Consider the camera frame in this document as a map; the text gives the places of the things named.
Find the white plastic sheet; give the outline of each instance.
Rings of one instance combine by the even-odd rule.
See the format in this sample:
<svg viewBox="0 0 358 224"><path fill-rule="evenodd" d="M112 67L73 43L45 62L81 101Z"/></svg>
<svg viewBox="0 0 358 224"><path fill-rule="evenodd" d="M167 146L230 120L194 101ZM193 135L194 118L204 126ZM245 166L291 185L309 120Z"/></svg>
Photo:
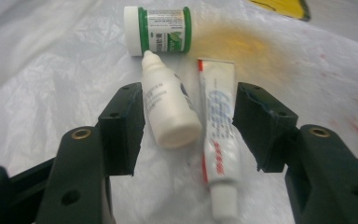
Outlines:
<svg viewBox="0 0 358 224"><path fill-rule="evenodd" d="M30 2L0 1L0 13L2 8L26 7ZM43 4L58 1L41 2L20 10L14 21L0 23L0 29L20 29L21 20L39 15ZM241 0L110 0L89 14L88 6L94 3L78 4L62 3L68 17L57 17L56 13L65 12L60 7L44 14L40 23L51 24L46 30L51 38L43 45L30 44L34 54L25 54L26 60L17 58L22 60L14 63L18 66L8 66L13 64L11 57L0 58L6 69L0 73L0 165L10 175L54 157L64 133L94 125L121 86L140 81L141 58L132 58L126 50L124 6L190 7L191 51L161 54L161 59L181 77L200 117L197 58L234 61L237 81L272 93L299 115L298 127L313 123L336 131L358 157L358 43ZM0 14L0 20L5 16L7 12ZM0 40L10 39L4 36L7 32L0 34ZM24 29L24 38L32 35ZM214 223L200 169L202 142L163 150L146 123L135 176L111 177L117 223ZM242 153L241 216L233 223L294 223L284 174L258 173L252 154Z"/></svg>

